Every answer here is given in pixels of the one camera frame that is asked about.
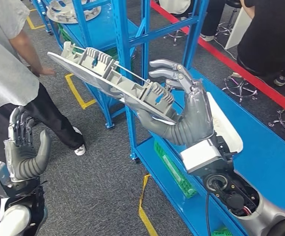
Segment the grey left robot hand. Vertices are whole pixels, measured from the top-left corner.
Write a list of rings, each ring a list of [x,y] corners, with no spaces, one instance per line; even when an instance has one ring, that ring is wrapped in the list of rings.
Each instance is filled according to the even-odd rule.
[[[38,151],[33,146],[34,120],[24,107],[12,111],[8,127],[8,139],[4,141],[7,167],[12,182],[22,182],[39,177],[48,165],[51,138],[43,130],[40,133]]]

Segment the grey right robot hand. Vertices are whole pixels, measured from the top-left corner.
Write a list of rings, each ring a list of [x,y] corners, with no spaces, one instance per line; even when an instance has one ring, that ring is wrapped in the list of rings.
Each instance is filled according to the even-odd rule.
[[[144,128],[171,143],[187,147],[214,134],[211,109],[201,80],[194,80],[182,64],[170,60],[156,59],[150,61],[149,65],[154,68],[149,76],[165,77],[170,83],[170,88],[184,90],[185,107],[174,125],[155,120],[146,110],[137,110],[136,114]]]

